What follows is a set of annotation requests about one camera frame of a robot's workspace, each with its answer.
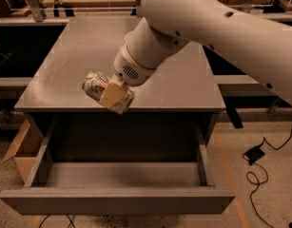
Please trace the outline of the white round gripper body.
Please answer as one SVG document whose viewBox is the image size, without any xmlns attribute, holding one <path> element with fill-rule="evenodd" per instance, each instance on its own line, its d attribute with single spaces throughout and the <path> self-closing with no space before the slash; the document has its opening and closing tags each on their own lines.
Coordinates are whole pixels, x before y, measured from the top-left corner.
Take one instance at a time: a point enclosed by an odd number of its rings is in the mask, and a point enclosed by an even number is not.
<svg viewBox="0 0 292 228">
<path fill-rule="evenodd" d="M 114 59 L 115 75 L 129 86 L 141 86 L 156 71 L 156 65 L 149 61 L 134 59 L 124 45 Z"/>
</svg>

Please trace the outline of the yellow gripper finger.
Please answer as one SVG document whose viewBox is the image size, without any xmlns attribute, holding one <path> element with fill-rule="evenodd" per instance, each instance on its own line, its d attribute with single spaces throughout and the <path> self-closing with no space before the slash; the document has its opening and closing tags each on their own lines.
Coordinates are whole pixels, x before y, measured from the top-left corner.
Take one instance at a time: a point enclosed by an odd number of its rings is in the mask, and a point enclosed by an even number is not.
<svg viewBox="0 0 292 228">
<path fill-rule="evenodd" d="M 106 108 L 112 108 L 127 95 L 126 83 L 116 76 L 112 76 L 100 98 L 99 103 Z"/>
</svg>

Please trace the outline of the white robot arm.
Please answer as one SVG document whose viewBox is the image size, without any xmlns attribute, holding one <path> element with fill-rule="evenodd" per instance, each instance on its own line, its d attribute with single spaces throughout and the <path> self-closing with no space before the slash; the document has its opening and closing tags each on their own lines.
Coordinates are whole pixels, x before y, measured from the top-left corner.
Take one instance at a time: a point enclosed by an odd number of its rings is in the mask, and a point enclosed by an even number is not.
<svg viewBox="0 0 292 228">
<path fill-rule="evenodd" d="M 292 27 L 217 0 L 141 0 L 144 16 L 114 60 L 99 103 L 107 108 L 140 86 L 188 42 L 211 48 L 292 105 Z"/>
</svg>

